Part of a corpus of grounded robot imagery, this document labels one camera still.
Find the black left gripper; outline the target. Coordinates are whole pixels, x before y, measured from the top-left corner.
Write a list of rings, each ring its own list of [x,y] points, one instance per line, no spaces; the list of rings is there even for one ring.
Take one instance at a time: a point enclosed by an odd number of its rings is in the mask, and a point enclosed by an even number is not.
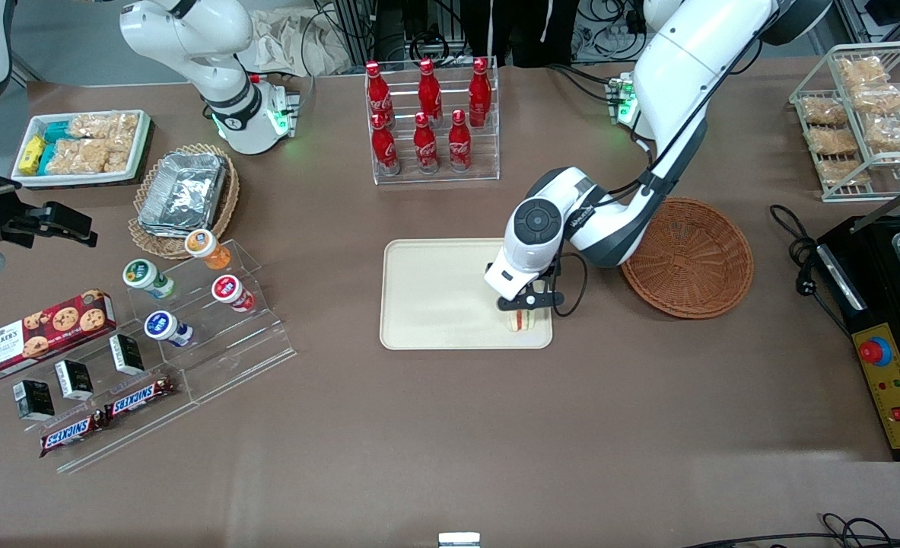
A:
[[[547,270],[542,272],[538,278],[530,284],[530,310],[554,308],[564,303],[564,294],[557,290],[557,280],[561,275],[560,261],[560,257],[555,257]],[[526,296],[516,295],[515,298],[512,299],[503,298],[503,296],[501,296],[496,299],[496,308],[504,312],[526,310]]]

